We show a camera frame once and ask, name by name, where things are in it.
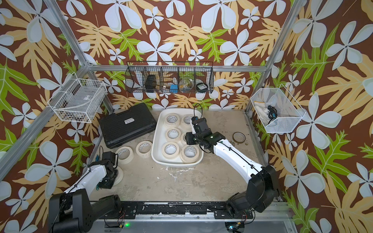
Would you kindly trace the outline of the masking tape roll one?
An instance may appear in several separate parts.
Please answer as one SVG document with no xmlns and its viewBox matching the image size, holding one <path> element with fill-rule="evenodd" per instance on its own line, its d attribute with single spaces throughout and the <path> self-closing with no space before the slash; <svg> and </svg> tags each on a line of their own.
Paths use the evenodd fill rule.
<svg viewBox="0 0 373 233">
<path fill-rule="evenodd" d="M 118 155 L 119 165 L 121 166 L 129 164 L 134 158 L 133 150 L 128 146 L 119 148 L 116 154 Z"/>
</svg>

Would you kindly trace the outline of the masking tape roll four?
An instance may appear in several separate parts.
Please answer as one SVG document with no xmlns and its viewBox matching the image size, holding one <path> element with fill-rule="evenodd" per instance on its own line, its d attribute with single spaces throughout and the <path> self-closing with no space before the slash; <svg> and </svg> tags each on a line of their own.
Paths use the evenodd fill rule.
<svg viewBox="0 0 373 233">
<path fill-rule="evenodd" d="M 166 159 L 175 159 L 180 154 L 180 147 L 175 142 L 167 142 L 163 145 L 161 152 Z"/>
</svg>

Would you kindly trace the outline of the white plastic storage box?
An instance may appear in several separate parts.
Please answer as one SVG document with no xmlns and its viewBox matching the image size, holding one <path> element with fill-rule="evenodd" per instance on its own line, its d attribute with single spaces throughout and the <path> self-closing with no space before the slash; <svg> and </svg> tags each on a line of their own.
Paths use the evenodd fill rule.
<svg viewBox="0 0 373 233">
<path fill-rule="evenodd" d="M 168 128 L 164 123 L 165 116 L 171 113 L 178 114 L 180 117 L 180 125 L 177 128 Z M 160 165 L 175 168 L 195 167 L 197 164 L 199 164 L 204 157 L 204 152 L 200 149 L 198 145 L 196 145 L 196 147 L 199 149 L 200 158 L 195 163 L 183 163 L 183 161 L 181 160 L 181 150 L 185 145 L 187 145 L 186 133 L 192 131 L 190 125 L 191 118 L 193 116 L 200 117 L 201 115 L 202 114 L 197 111 L 195 112 L 192 109 L 185 108 L 173 108 L 163 110 L 158 117 L 156 129 L 154 132 L 153 147 L 151 152 L 152 159 Z M 163 156 L 161 150 L 163 145 L 167 142 L 175 142 L 179 145 L 180 154 L 177 158 L 170 160 L 166 159 Z"/>
</svg>

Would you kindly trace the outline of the masking tape roll two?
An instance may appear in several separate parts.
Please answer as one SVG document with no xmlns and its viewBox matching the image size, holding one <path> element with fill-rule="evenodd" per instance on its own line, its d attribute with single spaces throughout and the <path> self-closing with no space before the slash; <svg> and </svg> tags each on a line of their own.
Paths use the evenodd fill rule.
<svg viewBox="0 0 373 233">
<path fill-rule="evenodd" d="M 149 158 L 152 151 L 152 142 L 142 141 L 136 146 L 136 153 L 141 158 Z"/>
</svg>

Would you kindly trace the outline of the masking tape roll three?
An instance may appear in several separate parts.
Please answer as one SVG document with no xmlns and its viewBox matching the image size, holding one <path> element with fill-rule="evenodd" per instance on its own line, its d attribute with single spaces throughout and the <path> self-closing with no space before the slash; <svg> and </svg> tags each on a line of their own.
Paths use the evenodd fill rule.
<svg viewBox="0 0 373 233">
<path fill-rule="evenodd" d="M 123 170 L 120 167 L 117 167 L 116 170 L 118 171 L 118 174 L 115 178 L 113 186 L 118 185 L 123 179 Z"/>
</svg>

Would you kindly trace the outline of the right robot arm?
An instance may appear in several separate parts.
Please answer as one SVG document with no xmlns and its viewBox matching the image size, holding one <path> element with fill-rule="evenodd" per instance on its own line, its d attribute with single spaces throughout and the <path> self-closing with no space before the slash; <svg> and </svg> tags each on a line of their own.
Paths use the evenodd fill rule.
<svg viewBox="0 0 373 233">
<path fill-rule="evenodd" d="M 225 202 L 225 211 L 231 218 L 236 218 L 243 211 L 255 210 L 262 213 L 280 196 L 276 170 L 263 166 L 249 159 L 236 149 L 219 132 L 213 133 L 205 118 L 193 116 L 190 120 L 191 133 L 186 133 L 188 145 L 198 145 L 204 152 L 210 152 L 226 161 L 247 183 L 245 192 L 237 193 Z"/>
</svg>

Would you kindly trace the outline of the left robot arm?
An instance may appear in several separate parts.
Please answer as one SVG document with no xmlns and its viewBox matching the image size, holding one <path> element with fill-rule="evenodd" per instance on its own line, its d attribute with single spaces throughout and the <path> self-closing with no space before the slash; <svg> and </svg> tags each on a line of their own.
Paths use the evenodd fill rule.
<svg viewBox="0 0 373 233">
<path fill-rule="evenodd" d="M 82 177 L 49 201 L 49 233 L 87 233 L 94 222 L 110 213 L 122 211 L 118 195 L 110 195 L 91 203 L 89 196 L 96 189 L 111 188 L 118 175 L 119 156 L 104 152 L 102 160 L 92 162 Z"/>
</svg>

